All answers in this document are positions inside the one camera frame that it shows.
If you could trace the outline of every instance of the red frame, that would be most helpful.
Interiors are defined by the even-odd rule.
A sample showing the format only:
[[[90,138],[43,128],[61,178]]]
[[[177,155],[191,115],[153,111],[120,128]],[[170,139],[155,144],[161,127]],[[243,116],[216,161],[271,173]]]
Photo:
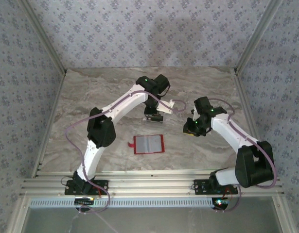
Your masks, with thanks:
[[[160,138],[161,138],[161,151],[150,152],[150,153],[136,153],[136,137],[147,137],[147,136],[157,136],[157,135],[160,135]],[[134,154],[156,154],[156,153],[164,153],[164,141],[163,141],[163,135],[162,134],[134,136],[133,137],[133,143],[134,143]]]

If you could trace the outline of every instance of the marble table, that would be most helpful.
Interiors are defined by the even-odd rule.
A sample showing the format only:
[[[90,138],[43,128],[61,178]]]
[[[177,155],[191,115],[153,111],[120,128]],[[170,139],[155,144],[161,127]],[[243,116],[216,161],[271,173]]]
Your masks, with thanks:
[[[88,68],[68,70],[58,100],[50,139],[43,156],[42,172],[75,171],[80,165],[77,151],[66,141],[64,129],[89,115],[93,107],[102,108],[135,83],[138,77],[155,78],[165,75],[171,84],[163,100],[181,99],[187,102],[183,113],[164,114],[163,124],[144,119],[144,104],[133,109],[116,125],[116,140],[105,150],[97,171],[217,169],[234,166],[236,153],[216,132],[206,137],[182,133],[187,117],[191,117],[193,101],[202,96],[221,98],[230,102],[233,117],[244,130],[248,125],[227,67],[146,67],[146,68]],[[223,103],[211,101],[212,105]],[[87,145],[87,124],[82,123],[69,133],[71,140],[84,152]],[[162,134],[165,153],[135,155],[127,143],[135,135]]]

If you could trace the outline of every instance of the black mounting plate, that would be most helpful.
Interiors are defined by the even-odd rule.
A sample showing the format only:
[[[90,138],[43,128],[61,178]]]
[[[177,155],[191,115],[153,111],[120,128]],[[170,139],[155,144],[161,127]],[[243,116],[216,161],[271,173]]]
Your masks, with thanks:
[[[93,183],[97,184],[98,186],[103,187],[104,189],[108,190],[108,181],[107,180],[93,180]],[[100,190],[102,196],[106,196],[106,193],[103,190]],[[69,180],[66,183],[65,187],[65,195],[83,195],[82,190],[76,185],[74,180]],[[92,187],[86,196],[98,196],[99,191],[96,187]]]
[[[213,189],[209,180],[194,180],[192,185],[196,195],[223,195],[226,188],[229,188],[231,194],[238,194],[238,189],[233,185],[224,185]]]

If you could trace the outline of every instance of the wall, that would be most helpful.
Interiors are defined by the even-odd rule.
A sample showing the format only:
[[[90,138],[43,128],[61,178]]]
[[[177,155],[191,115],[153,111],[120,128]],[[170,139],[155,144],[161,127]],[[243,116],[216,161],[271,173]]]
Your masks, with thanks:
[[[234,67],[268,0],[29,0],[65,68]]]
[[[60,79],[18,3],[0,1],[0,232],[32,173]]]
[[[242,80],[299,229],[299,1],[283,1]]]

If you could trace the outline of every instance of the patterned wallpaper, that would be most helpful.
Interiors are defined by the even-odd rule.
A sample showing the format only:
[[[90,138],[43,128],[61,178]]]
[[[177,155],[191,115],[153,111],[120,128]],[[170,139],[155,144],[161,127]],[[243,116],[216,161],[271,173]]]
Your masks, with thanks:
[[[32,173],[60,79],[17,1],[0,1],[0,233]]]
[[[65,68],[234,67],[268,0],[29,0]]]
[[[242,80],[299,229],[299,0],[283,1]]]

